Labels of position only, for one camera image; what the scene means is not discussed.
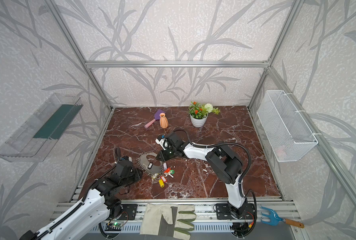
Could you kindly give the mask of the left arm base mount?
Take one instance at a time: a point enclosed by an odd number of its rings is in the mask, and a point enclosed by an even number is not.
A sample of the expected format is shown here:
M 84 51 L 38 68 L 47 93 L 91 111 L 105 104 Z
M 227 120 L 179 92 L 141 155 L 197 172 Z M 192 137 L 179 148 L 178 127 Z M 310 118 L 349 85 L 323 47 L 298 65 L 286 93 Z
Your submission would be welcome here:
M 120 204 L 115 206 L 110 210 L 110 215 L 108 220 L 117 221 L 117 220 L 135 220 L 137 204 Z

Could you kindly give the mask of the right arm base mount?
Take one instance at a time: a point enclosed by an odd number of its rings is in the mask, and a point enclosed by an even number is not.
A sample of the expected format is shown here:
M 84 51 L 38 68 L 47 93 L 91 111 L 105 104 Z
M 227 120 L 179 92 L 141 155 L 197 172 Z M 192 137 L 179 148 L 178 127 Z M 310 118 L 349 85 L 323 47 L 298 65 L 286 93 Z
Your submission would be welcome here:
M 256 208 L 254 204 L 244 204 L 240 208 L 235 208 L 229 204 L 215 204 L 213 207 L 218 220 L 247 220 L 256 219 Z

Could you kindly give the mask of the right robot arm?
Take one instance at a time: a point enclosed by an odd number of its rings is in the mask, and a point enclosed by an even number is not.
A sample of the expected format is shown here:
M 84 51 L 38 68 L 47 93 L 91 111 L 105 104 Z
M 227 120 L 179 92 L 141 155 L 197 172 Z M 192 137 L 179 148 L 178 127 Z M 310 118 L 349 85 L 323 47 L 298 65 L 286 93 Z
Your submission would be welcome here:
M 234 219 L 241 219 L 248 207 L 247 196 L 243 192 L 243 178 L 252 166 L 250 151 L 238 143 L 223 142 L 204 145 L 192 142 L 190 136 L 187 136 L 188 140 L 184 141 L 176 132 L 188 133 L 184 129 L 175 129 L 168 135 L 157 137 L 155 141 L 162 147 L 162 150 L 157 154 L 156 159 L 167 162 L 171 159 L 186 158 L 207 162 L 218 179 L 226 185 L 231 216 Z M 248 164 L 245 169 L 243 169 L 240 156 L 231 146 L 237 146 L 246 152 Z

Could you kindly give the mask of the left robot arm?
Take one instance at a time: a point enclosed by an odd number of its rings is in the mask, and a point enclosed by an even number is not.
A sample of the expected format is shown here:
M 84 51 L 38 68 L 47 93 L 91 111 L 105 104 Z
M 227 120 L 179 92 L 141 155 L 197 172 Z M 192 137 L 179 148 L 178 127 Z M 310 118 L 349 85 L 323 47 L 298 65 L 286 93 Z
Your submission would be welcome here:
M 28 230 L 22 240 L 80 240 L 93 227 L 121 214 L 120 190 L 140 181 L 142 170 L 135 167 L 130 157 L 114 150 L 116 164 L 96 179 L 83 197 L 60 217 L 37 232 Z

